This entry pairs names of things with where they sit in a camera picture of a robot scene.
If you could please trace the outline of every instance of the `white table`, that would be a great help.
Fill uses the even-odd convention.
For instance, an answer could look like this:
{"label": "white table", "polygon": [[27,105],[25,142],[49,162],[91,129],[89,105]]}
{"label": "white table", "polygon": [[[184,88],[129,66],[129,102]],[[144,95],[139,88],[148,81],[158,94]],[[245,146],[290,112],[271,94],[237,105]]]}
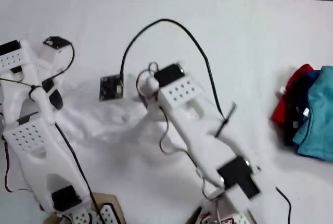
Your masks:
{"label": "white table", "polygon": [[[291,223],[326,223],[333,211],[332,164],[284,149],[268,119],[277,103],[275,91],[294,69],[304,63],[314,68],[333,65],[332,2],[0,0],[0,43],[25,38],[38,52],[50,35],[71,40],[76,60],[65,80],[81,85],[82,93],[98,108],[99,78],[118,73],[129,41],[159,18],[183,23],[205,50],[222,109],[228,110],[232,101],[238,105],[226,132],[250,148],[290,198]],[[125,73],[136,75],[153,60],[161,66],[183,60],[213,98],[202,57],[179,28],[164,23],[146,32],[131,49]],[[84,101],[85,97],[76,98]],[[64,126],[61,114],[59,124]],[[138,142],[81,140],[74,143],[74,149],[93,191],[115,194],[128,223],[184,223],[202,199],[201,181],[188,158],[162,156],[158,140],[152,145],[145,142],[151,137],[141,136]],[[0,153],[4,174],[2,147]],[[230,157],[230,151],[218,142],[207,142],[204,153],[216,166]],[[11,156],[10,185],[24,186],[12,152]],[[287,223],[288,205],[278,194],[260,211],[263,223]],[[0,216],[1,223],[34,224],[45,217],[28,193],[8,194],[3,186]]]}

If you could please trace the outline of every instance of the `clothing tag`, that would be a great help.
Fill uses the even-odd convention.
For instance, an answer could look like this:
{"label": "clothing tag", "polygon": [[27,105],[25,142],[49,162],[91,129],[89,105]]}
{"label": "clothing tag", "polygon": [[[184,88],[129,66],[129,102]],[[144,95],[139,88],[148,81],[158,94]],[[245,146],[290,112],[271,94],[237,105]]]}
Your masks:
{"label": "clothing tag", "polygon": [[303,116],[309,117],[309,112],[310,112],[310,110],[308,108],[305,108],[305,110],[303,112]]}
{"label": "clothing tag", "polygon": [[287,92],[287,90],[286,90],[285,87],[281,87],[281,88],[279,89],[279,94],[280,94],[280,95],[285,95],[286,92]]}

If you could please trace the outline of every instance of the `blue cloth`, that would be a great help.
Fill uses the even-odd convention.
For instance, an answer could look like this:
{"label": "blue cloth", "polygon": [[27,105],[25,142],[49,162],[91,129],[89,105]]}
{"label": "blue cloth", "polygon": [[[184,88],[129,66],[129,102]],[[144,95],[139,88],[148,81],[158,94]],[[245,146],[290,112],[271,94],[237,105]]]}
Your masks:
{"label": "blue cloth", "polygon": [[309,117],[293,138],[297,153],[333,162],[333,67],[322,67],[308,103]]}
{"label": "blue cloth", "polygon": [[305,73],[305,77],[307,77],[306,79],[306,83],[307,83],[307,87],[305,87],[304,91],[300,92],[300,99],[298,102],[298,128],[302,127],[304,122],[308,119],[307,117],[305,117],[303,115],[303,112],[306,108],[309,108],[309,101],[308,101],[308,93],[309,93],[309,89],[313,86],[313,84],[315,83],[315,81],[318,79],[320,74],[320,70],[311,70],[308,71],[307,73]]}

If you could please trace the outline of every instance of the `perforated plate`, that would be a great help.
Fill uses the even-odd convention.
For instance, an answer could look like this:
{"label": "perforated plate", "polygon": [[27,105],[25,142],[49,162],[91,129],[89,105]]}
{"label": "perforated plate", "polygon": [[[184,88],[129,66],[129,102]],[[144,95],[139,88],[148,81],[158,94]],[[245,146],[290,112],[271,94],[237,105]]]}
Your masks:
{"label": "perforated plate", "polygon": [[203,93],[201,86],[190,76],[184,76],[159,91],[162,107],[168,109],[179,107]]}
{"label": "perforated plate", "polygon": [[25,64],[25,58],[23,55],[23,50],[18,49],[16,51],[7,53],[5,55],[0,56],[0,73],[9,70],[20,65]]}
{"label": "perforated plate", "polygon": [[16,152],[32,152],[44,146],[40,115],[15,128],[5,128],[4,137]]}
{"label": "perforated plate", "polygon": [[76,211],[72,215],[72,220],[73,220],[73,224],[89,224],[90,216],[89,216],[89,213],[83,209],[80,211]]}
{"label": "perforated plate", "polygon": [[[104,205],[100,213],[104,218],[105,224],[120,224],[116,218],[116,214],[113,212],[113,209],[110,205]],[[102,224],[100,217],[97,215],[97,224]]]}

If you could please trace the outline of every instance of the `teal cloth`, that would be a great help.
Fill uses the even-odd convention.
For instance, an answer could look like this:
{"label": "teal cloth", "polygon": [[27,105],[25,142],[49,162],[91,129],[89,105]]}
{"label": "teal cloth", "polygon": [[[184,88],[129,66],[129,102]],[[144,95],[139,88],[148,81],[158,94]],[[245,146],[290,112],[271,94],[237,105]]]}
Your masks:
{"label": "teal cloth", "polygon": [[308,102],[309,117],[293,138],[297,153],[333,163],[333,67],[322,67]]}

